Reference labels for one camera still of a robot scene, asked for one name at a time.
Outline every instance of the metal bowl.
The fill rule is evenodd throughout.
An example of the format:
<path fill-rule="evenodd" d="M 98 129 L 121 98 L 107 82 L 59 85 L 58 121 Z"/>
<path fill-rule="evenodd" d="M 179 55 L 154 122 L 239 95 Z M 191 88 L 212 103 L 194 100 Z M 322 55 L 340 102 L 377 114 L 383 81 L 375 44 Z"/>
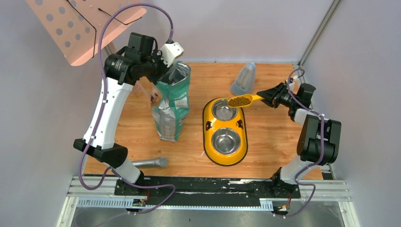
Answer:
<path fill-rule="evenodd" d="M 221 128 L 212 135 L 213 148 L 220 154 L 231 155 L 238 151 L 241 146 L 241 138 L 231 128 Z"/>
<path fill-rule="evenodd" d="M 230 108 L 227 105 L 228 99 L 223 98 L 216 101 L 212 106 L 212 113 L 220 121 L 229 121 L 237 116 L 237 108 Z"/>

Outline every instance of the robotic arm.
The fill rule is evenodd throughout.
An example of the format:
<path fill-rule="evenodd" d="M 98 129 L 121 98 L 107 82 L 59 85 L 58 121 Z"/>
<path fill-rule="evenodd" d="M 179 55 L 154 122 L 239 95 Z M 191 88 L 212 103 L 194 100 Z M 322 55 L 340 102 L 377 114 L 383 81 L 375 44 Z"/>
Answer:
<path fill-rule="evenodd" d="M 295 98 L 304 106 L 310 106 L 313 92 L 316 88 L 310 84 L 301 84 Z M 280 104 L 289 108 L 288 115 L 292 121 L 302 124 L 301 135 L 296 148 L 297 156 L 285 167 L 280 167 L 271 177 L 270 192 L 278 197 L 287 196 L 296 189 L 296 175 L 306 166 L 317 162 L 320 157 L 320 139 L 324 138 L 323 160 L 316 166 L 310 167 L 298 176 L 302 179 L 310 170 L 333 163 L 338 155 L 340 144 L 341 123 L 335 120 L 324 119 L 324 131 L 320 131 L 321 121 L 314 113 L 303 109 L 289 95 L 288 87 L 280 83 L 274 88 L 260 91 L 257 95 L 263 97 L 266 105 L 277 108 Z"/>
<path fill-rule="evenodd" d="M 128 158 L 128 149 L 114 142 L 117 123 L 125 101 L 136 81 L 146 77 L 154 84 L 168 71 L 174 61 L 182 56 L 184 50 L 179 43 L 164 44 L 158 50 L 155 38 L 131 33 L 128 46 L 105 60 L 108 91 L 105 109 L 96 135 L 87 152 L 98 161 L 112 167 L 120 176 L 135 183 L 140 171 Z M 103 102 L 104 84 L 92 122 L 82 139 L 74 141 L 74 148 L 83 151 L 86 141 L 91 138 L 92 128 Z"/>

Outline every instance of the gray floor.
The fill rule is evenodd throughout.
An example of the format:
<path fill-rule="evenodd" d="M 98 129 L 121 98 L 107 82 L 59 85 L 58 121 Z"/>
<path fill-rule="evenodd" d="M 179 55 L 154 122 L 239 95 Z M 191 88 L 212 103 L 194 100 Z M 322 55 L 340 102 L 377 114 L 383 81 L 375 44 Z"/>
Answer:
<path fill-rule="evenodd" d="M 301 203 L 291 202 L 292 212 Z M 126 212 L 116 208 L 78 208 L 76 226 L 94 227 L 99 223 Z M 264 211 L 212 211 L 212 210 L 155 210 L 142 215 L 123 215 L 108 221 L 102 227 L 343 227 L 336 202 L 311 202 L 298 216 L 279 219 Z"/>

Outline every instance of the gray microphone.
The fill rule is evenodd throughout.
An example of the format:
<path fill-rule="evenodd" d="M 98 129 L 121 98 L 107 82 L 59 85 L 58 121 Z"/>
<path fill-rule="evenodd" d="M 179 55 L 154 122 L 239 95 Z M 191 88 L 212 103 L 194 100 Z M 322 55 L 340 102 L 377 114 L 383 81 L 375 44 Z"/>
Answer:
<path fill-rule="evenodd" d="M 132 164 L 137 167 L 166 167 L 167 166 L 167 158 L 158 157 L 155 159 L 141 160 L 141 161 L 132 161 Z"/>

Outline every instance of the yellow scoop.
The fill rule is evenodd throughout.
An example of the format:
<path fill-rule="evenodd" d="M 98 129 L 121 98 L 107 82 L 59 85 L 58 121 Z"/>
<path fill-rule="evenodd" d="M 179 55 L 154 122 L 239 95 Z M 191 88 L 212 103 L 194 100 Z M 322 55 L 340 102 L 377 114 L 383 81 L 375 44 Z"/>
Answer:
<path fill-rule="evenodd" d="M 248 107 L 250 106 L 254 101 L 259 101 L 262 100 L 264 98 L 258 96 L 258 95 L 250 95 L 250 94 L 246 94 L 246 95 L 242 95 L 242 96 L 235 96 L 232 97 L 227 105 L 228 107 L 231 108 L 239 108 L 239 107 Z"/>

